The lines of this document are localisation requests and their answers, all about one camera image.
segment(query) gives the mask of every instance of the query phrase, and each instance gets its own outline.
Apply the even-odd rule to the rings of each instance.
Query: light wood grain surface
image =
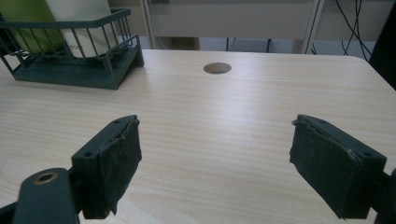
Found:
[[[143,160],[116,216],[83,223],[345,223],[289,163],[298,114],[396,167],[396,93],[357,58],[144,50],[118,91],[15,81],[0,66],[0,206],[111,120],[136,114]],[[228,63],[210,75],[208,63]],[[347,223],[373,223],[367,220]]]

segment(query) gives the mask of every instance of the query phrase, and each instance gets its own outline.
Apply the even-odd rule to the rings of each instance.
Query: dark green dish rack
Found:
[[[0,21],[0,58],[15,80],[117,90],[128,70],[131,67],[144,66],[144,60],[139,37],[131,35],[127,21],[131,10],[111,9],[111,13],[110,16],[96,21]],[[106,33],[104,26],[107,24],[111,25],[112,34]],[[114,35],[117,46],[111,48],[108,44],[106,54],[96,53],[96,57],[93,58],[74,57],[65,41],[63,48],[52,48],[50,52],[28,52],[21,49],[11,32],[28,29],[35,36],[37,30],[44,31],[45,34],[48,30],[56,30],[63,38],[62,29],[70,29],[73,33],[77,29],[86,29],[89,33],[91,28],[99,27],[104,31],[107,44],[107,36]],[[6,55],[17,57],[20,64],[12,68]]]

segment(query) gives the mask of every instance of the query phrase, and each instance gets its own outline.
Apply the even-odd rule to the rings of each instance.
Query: white cup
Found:
[[[47,4],[56,21],[95,21],[111,15],[107,0],[47,0]],[[92,41],[87,29],[75,29],[78,42],[71,29],[62,29],[62,33],[73,56],[83,58],[83,51],[84,56],[90,58],[103,55],[117,45],[110,24],[104,28],[106,35],[102,27],[89,29]]]

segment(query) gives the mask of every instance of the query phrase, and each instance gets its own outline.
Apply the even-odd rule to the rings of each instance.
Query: screw hole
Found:
[[[54,180],[57,176],[58,176],[58,174],[54,173],[54,172],[45,173],[35,179],[35,184],[37,184],[37,185],[47,184],[47,183],[51,182],[52,180]]]
[[[213,75],[228,73],[231,69],[231,66],[227,63],[210,63],[204,67],[204,71]]]

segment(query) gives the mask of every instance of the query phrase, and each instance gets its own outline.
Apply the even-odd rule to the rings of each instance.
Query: black cable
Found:
[[[367,52],[369,52],[371,54],[371,51],[364,45],[364,43],[361,41],[361,37],[355,33],[354,29],[351,27],[351,25],[349,24],[349,21],[347,19],[346,14],[344,13],[344,10],[341,9],[340,3],[338,2],[338,0],[335,0],[335,4],[337,5],[338,9],[340,10],[341,14],[343,15],[345,21],[346,21],[346,25],[348,26],[349,30],[352,32],[352,34],[358,39],[358,41],[360,42],[361,46],[363,48],[365,48],[367,50]]]
[[[317,55],[317,50],[315,49],[315,44],[312,44],[312,49],[311,52],[315,55]]]
[[[359,37],[361,37],[361,31],[360,31],[360,27],[359,27],[359,14],[361,12],[361,1],[362,0],[360,0],[359,9],[358,9],[358,0],[355,1],[356,22],[357,22],[357,30],[358,30]],[[360,44],[361,44],[361,52],[363,53],[364,59],[366,60],[366,62],[368,62],[366,52],[364,51],[362,42],[360,42]]]
[[[356,27],[359,24],[359,15],[361,14],[361,4],[358,6],[357,0],[355,1],[355,12],[356,12],[356,18],[355,18],[355,24],[353,24],[353,31],[356,30]],[[346,48],[344,47],[344,42],[341,41],[341,45],[343,46],[343,50],[344,50],[344,55],[348,55],[347,51],[349,49],[350,43],[352,42],[352,38],[353,38],[353,33],[350,34]]]
[[[344,46],[344,40],[341,40],[341,46],[343,47],[344,55],[346,55],[346,56],[348,56],[348,54],[347,54],[347,49],[349,48],[349,44],[350,44],[350,40],[349,40],[349,42],[347,43],[347,46],[345,47],[345,46]]]

